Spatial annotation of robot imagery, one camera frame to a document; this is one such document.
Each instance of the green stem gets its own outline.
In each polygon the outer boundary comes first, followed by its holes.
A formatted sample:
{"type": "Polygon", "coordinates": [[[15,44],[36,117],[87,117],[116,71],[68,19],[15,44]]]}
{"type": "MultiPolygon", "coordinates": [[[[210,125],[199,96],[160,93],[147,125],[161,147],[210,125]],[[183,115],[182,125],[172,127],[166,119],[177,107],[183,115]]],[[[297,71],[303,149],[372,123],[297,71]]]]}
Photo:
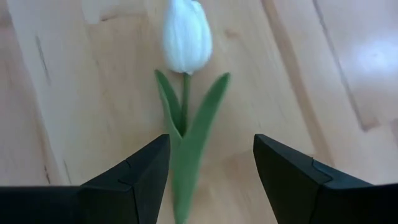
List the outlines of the green stem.
{"type": "Polygon", "coordinates": [[[187,132],[188,129],[188,101],[191,90],[191,76],[184,73],[184,83],[182,90],[182,108],[181,108],[181,136],[187,132]]]}

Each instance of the green leaf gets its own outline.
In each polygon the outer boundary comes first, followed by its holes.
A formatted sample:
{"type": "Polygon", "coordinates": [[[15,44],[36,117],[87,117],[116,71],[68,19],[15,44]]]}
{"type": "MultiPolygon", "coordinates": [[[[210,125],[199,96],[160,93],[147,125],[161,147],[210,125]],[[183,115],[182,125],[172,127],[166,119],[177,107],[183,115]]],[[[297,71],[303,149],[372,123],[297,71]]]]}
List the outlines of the green leaf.
{"type": "Polygon", "coordinates": [[[167,128],[167,132],[170,136],[170,148],[171,148],[171,169],[174,170],[174,155],[175,155],[175,149],[178,149],[181,143],[181,135],[179,133],[179,131],[177,130],[173,119],[172,119],[172,113],[171,113],[171,107],[169,104],[169,100],[167,98],[166,95],[166,91],[164,89],[164,85],[162,85],[164,83],[164,80],[162,78],[159,77],[164,77],[163,74],[160,73],[160,75],[156,75],[157,77],[157,86],[159,88],[159,95],[160,95],[160,99],[162,101],[162,105],[163,105],[163,112],[164,112],[164,119],[165,119],[165,123],[166,123],[166,128],[167,128]]]}
{"type": "Polygon", "coordinates": [[[185,223],[189,216],[203,149],[229,79],[230,74],[225,73],[214,82],[202,101],[192,125],[184,135],[180,147],[175,151],[172,189],[176,224],[185,223]]]}
{"type": "Polygon", "coordinates": [[[167,102],[169,103],[169,110],[170,110],[173,124],[177,128],[177,130],[179,131],[179,133],[181,135],[180,128],[181,128],[181,117],[182,116],[181,116],[181,107],[180,107],[180,103],[178,102],[178,98],[175,95],[175,92],[174,92],[170,82],[166,78],[166,76],[158,69],[155,70],[155,75],[156,75],[157,83],[162,87],[165,97],[167,99],[167,102]]]}

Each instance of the tulip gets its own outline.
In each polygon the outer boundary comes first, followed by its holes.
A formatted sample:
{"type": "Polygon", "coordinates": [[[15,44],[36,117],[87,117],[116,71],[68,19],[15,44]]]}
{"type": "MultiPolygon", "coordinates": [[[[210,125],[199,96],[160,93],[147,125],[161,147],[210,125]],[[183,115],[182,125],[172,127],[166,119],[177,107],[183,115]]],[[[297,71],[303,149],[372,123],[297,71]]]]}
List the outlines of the tulip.
{"type": "Polygon", "coordinates": [[[169,69],[184,73],[181,106],[165,75],[158,70],[155,73],[166,127],[170,134],[176,224],[186,223],[189,217],[203,151],[229,83],[228,73],[215,81],[188,129],[191,76],[209,61],[212,47],[210,27],[200,3],[192,0],[169,0],[163,29],[163,48],[169,69]]]}
{"type": "Polygon", "coordinates": [[[163,48],[167,66],[177,73],[192,75],[206,65],[213,44],[206,14],[199,2],[169,1],[163,48]]]}

